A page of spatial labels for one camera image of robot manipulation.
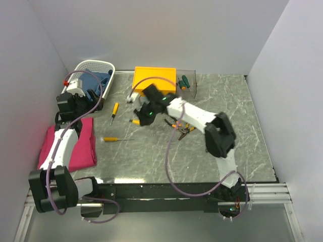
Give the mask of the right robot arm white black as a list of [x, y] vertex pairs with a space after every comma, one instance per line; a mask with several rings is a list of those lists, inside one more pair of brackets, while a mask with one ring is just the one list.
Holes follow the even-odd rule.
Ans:
[[234, 200], [242, 185], [242, 176], [237, 172], [234, 158], [236, 133], [224, 112], [212, 113], [186, 102], [179, 95], [162, 94], [151, 84], [141, 94], [131, 91], [127, 102], [135, 105], [134, 113], [141, 126], [152, 124], [159, 113], [193, 125], [204, 135], [206, 151], [216, 158], [221, 195], [227, 201]]

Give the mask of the orange grey drawer box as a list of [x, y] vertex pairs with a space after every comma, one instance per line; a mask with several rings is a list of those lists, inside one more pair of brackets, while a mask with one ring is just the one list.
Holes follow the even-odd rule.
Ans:
[[135, 67], [132, 88], [141, 80], [153, 77], [139, 84], [134, 92], [140, 93], [142, 96], [143, 90], [150, 84], [154, 84], [156, 88], [163, 94], [176, 93], [176, 68], [162, 67]]

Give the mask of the green screwdriver short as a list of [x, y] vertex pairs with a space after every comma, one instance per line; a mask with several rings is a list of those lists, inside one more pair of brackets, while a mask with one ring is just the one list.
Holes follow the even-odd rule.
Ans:
[[184, 81], [183, 80], [178, 80], [178, 86], [179, 86], [179, 88], [181, 89], [181, 90], [185, 90], [186, 89], [186, 85], [185, 85], [185, 83], [184, 83]]

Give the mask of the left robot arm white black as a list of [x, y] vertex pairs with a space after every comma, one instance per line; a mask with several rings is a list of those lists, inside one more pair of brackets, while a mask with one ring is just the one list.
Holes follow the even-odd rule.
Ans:
[[64, 92], [57, 96], [55, 125], [47, 130], [38, 168], [28, 181], [36, 210], [64, 214], [79, 199], [96, 202], [100, 189], [92, 176], [73, 179], [71, 172], [96, 165], [94, 120], [82, 118], [91, 109], [86, 96]]

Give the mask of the clear plastic drawer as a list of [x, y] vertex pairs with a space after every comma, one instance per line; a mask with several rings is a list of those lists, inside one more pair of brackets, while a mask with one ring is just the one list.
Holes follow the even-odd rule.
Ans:
[[[188, 78], [190, 89], [181, 90], [178, 86], [178, 80], [182, 75]], [[185, 100], [194, 100], [197, 93], [196, 71], [195, 70], [176, 70], [176, 94], [182, 96]]]

